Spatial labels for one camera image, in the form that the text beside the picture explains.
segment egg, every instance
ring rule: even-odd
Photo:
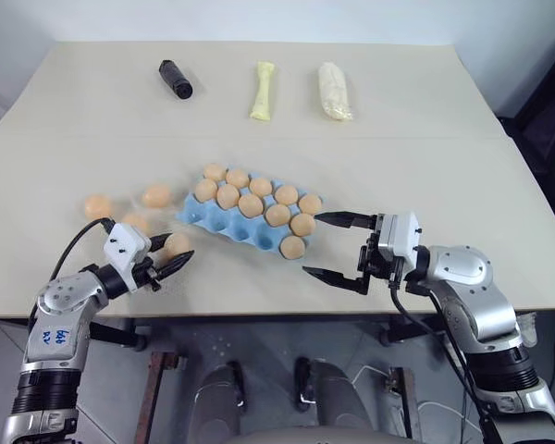
[[[195,185],[195,199],[199,202],[209,201],[216,197],[218,185],[211,179],[202,179]]]
[[[241,169],[231,169],[226,173],[226,182],[237,188],[245,188],[249,186],[249,175]]]
[[[237,206],[239,197],[241,197],[239,190],[237,190],[234,185],[230,185],[229,183],[222,185],[216,194],[218,205],[220,205],[220,208],[224,210]]]
[[[111,217],[113,214],[113,205],[107,196],[103,194],[93,194],[84,200],[84,214],[89,220]]]
[[[282,185],[275,194],[278,204],[292,205],[298,202],[298,191],[291,185]]]
[[[173,233],[165,240],[163,254],[167,260],[191,250],[189,238],[183,233]]]
[[[290,217],[290,209],[286,205],[282,205],[281,203],[271,205],[269,208],[267,208],[267,211],[265,211],[265,220],[272,227],[286,225],[290,220]]]
[[[254,194],[245,194],[239,199],[240,212],[251,218],[263,213],[263,202]]]
[[[314,216],[321,211],[323,203],[321,202],[321,198],[316,194],[306,194],[298,202],[298,207],[303,213]]]
[[[259,197],[264,197],[268,194],[271,194],[273,188],[269,180],[265,178],[255,178],[251,180],[251,183],[249,184],[249,190],[251,190],[253,194],[256,194]]]
[[[148,221],[136,213],[129,213],[128,215],[125,215],[125,217],[121,219],[121,222],[124,224],[130,224],[137,228],[144,236],[150,236],[152,233]]]
[[[311,215],[300,213],[290,221],[290,228],[296,236],[308,236],[316,227],[315,219]]]
[[[286,259],[300,259],[304,256],[306,246],[298,236],[288,236],[279,244],[279,250]]]
[[[226,178],[226,169],[219,164],[209,164],[203,169],[203,176],[206,179],[215,180],[219,182]]]
[[[170,204],[171,199],[170,188],[164,183],[148,187],[142,195],[142,203],[149,208],[164,208]]]

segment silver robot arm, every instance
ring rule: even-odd
[[[537,376],[513,307],[493,283],[491,262],[484,254],[470,246],[420,246],[422,229],[413,213],[336,212],[315,218],[372,233],[360,251],[360,277],[345,278],[323,268],[304,267],[306,272],[328,285],[362,294],[367,294],[371,277],[385,279],[394,302],[404,280],[406,291],[432,296],[439,304],[448,334],[464,354],[468,378],[474,381],[486,444],[555,442],[555,402],[546,382]]]
[[[86,363],[90,324],[109,301],[179,271],[193,251],[155,268],[148,252],[168,235],[147,238],[127,224],[115,224],[105,242],[108,265],[89,265],[57,278],[39,291],[38,316],[27,342],[18,395],[6,419],[3,444],[71,443],[79,412],[77,389]]]

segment egg carton cup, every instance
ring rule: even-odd
[[[253,173],[249,176],[251,179],[261,177]],[[284,238],[294,236],[294,233],[290,229],[289,221],[282,226],[272,227],[265,220],[265,211],[267,211],[270,206],[277,204],[273,193],[283,185],[283,182],[279,180],[270,181],[273,191],[272,194],[260,198],[264,204],[264,213],[260,216],[252,218],[244,216],[238,206],[225,210],[218,205],[216,199],[210,199],[209,201],[201,203],[195,199],[194,194],[190,192],[185,198],[183,209],[177,213],[177,219],[186,224],[193,224],[205,228],[210,233],[218,233],[231,238],[233,241],[245,242],[264,252],[276,253],[281,256],[282,254],[279,250],[280,243]],[[218,188],[225,183],[225,180],[219,181]],[[299,188],[296,188],[296,190],[298,191],[299,200],[307,194],[306,191]],[[251,194],[249,187],[240,188],[239,192],[241,196]],[[290,220],[292,217],[301,213],[297,203],[288,205],[288,208],[291,214]],[[308,248],[310,244],[311,237],[312,234],[302,237],[306,248]]]

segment white table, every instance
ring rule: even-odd
[[[194,86],[177,99],[158,76],[174,59]],[[248,118],[255,62],[272,60],[272,120]],[[344,69],[356,114],[328,120],[316,69]],[[178,202],[217,161],[322,194],[326,210],[413,209],[423,244],[471,244],[492,260],[517,309],[555,307],[555,218],[453,49],[372,44],[62,43],[0,122],[0,316],[27,315],[92,192],[135,196],[168,181]],[[115,300],[106,315],[383,313],[368,296],[301,271],[354,276],[367,231],[320,224],[302,261],[187,232],[196,254],[158,293]],[[96,230],[64,272],[102,263]],[[402,297],[430,311],[424,298]]]

